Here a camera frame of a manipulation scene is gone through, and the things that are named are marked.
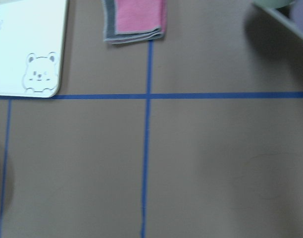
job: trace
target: bear ear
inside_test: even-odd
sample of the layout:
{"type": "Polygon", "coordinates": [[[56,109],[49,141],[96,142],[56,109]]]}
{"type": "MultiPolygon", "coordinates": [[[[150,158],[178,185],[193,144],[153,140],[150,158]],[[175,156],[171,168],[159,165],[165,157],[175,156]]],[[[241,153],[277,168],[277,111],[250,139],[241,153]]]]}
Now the bear ear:
{"type": "Polygon", "coordinates": [[[50,52],[49,55],[48,55],[48,59],[53,62],[54,64],[57,63],[58,61],[58,56],[55,52],[50,52]]]}
{"type": "Polygon", "coordinates": [[[36,59],[36,55],[34,53],[31,53],[27,56],[26,62],[30,63],[36,59]]]}

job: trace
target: light green object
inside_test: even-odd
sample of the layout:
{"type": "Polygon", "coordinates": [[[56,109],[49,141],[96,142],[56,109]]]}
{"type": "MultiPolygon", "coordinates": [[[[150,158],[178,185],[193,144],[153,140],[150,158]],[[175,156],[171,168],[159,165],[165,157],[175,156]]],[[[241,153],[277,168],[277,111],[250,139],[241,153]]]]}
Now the light green object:
{"type": "Polygon", "coordinates": [[[289,5],[294,0],[254,0],[254,3],[261,7],[280,8],[289,5]]]}

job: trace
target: vertical blue line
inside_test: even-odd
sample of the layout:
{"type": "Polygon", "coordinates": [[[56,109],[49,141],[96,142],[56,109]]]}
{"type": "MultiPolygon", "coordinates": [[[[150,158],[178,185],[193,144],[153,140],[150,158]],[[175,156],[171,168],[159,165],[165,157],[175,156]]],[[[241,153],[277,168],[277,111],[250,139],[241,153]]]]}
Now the vertical blue line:
{"type": "Polygon", "coordinates": [[[3,175],[2,175],[2,188],[1,188],[1,202],[0,202],[0,238],[2,238],[5,184],[6,184],[6,172],[7,172],[7,156],[8,156],[8,141],[9,141],[9,128],[10,128],[10,123],[11,123],[11,111],[12,111],[12,100],[9,100],[8,101],[8,109],[7,109],[7,122],[6,122],[6,134],[5,134],[5,145],[4,145],[5,149],[4,149],[4,162],[3,162],[3,175]]]}
{"type": "Polygon", "coordinates": [[[147,210],[147,191],[148,191],[148,164],[149,164],[149,139],[150,139],[151,91],[152,91],[152,58],[153,58],[153,41],[151,40],[149,41],[149,46],[148,46],[148,65],[147,65],[141,238],[145,238],[146,236],[146,210],[147,210]]]}

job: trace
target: folded cloth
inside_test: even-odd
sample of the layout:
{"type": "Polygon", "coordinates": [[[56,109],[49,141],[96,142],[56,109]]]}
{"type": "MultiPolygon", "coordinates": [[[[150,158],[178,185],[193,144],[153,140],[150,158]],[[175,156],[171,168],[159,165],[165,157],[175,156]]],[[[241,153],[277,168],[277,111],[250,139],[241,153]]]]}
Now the folded cloth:
{"type": "Polygon", "coordinates": [[[122,44],[164,36],[166,0],[102,0],[102,3],[104,41],[122,44]]]}

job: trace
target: pink cloth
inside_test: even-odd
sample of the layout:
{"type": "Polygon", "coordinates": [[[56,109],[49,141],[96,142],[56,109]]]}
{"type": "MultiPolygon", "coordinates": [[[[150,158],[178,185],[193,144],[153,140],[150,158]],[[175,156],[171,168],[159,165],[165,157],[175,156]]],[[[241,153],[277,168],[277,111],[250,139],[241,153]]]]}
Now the pink cloth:
{"type": "Polygon", "coordinates": [[[115,0],[116,34],[166,30],[166,0],[115,0]]]}

